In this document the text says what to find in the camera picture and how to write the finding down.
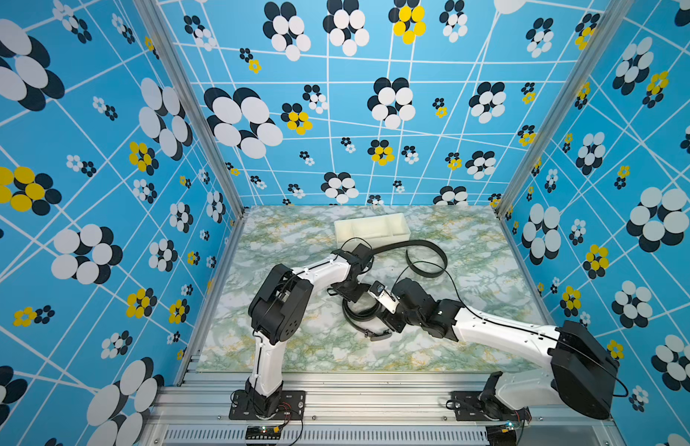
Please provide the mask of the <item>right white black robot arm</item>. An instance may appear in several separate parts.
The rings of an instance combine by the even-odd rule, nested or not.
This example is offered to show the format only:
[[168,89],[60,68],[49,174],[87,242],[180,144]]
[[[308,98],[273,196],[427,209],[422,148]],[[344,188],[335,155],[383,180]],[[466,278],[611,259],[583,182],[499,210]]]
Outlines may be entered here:
[[610,417],[619,362],[580,323],[537,325],[474,310],[459,300],[436,300],[405,278],[393,289],[377,282],[369,295],[380,321],[400,333],[417,326],[434,338],[492,347],[536,367],[495,372],[469,408],[491,420],[521,420],[532,406],[565,405],[588,418]]

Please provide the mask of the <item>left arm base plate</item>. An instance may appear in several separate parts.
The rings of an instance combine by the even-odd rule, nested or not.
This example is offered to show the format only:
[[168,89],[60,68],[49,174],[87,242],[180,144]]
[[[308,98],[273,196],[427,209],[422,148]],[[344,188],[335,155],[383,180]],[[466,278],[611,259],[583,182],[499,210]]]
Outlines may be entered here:
[[307,393],[301,390],[280,390],[271,397],[255,391],[237,390],[232,393],[230,420],[302,420]]

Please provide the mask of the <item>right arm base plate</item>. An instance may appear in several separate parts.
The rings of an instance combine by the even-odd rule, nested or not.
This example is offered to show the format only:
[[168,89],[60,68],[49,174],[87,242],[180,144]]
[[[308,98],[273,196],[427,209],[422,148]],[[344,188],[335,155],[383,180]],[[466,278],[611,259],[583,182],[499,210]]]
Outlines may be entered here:
[[496,399],[480,399],[476,391],[453,391],[445,403],[458,421],[530,422],[528,408],[512,410]]

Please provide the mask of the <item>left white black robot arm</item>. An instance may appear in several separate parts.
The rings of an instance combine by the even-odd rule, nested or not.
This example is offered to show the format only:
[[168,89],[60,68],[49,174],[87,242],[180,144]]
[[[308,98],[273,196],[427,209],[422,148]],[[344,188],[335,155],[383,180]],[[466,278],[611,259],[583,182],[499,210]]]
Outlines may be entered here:
[[311,296],[331,289],[355,301],[367,287],[359,276],[372,267],[372,249],[360,243],[352,251],[337,249],[311,265],[274,266],[248,307],[256,342],[255,363],[245,392],[257,416],[273,416],[281,401],[287,341],[299,330]]

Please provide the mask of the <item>long black leather belt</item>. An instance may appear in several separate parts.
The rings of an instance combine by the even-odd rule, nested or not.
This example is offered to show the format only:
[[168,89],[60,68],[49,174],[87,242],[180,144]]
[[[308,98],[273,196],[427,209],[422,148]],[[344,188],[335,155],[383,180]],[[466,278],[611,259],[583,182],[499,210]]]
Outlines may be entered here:
[[365,327],[361,327],[361,325],[358,325],[358,323],[364,323],[365,321],[371,321],[375,319],[376,317],[380,317],[382,315],[382,312],[387,312],[387,308],[382,306],[380,301],[376,301],[376,303],[369,308],[366,308],[365,310],[359,310],[355,311],[352,310],[349,307],[349,301],[348,299],[344,298],[341,302],[341,308],[343,311],[343,315],[348,322],[348,324],[354,328],[356,331],[360,332],[365,336],[365,338],[368,338],[372,342],[377,342],[381,340],[385,340],[391,337],[393,332],[390,329],[385,329],[384,331],[380,333],[373,332],[370,329],[367,329]]

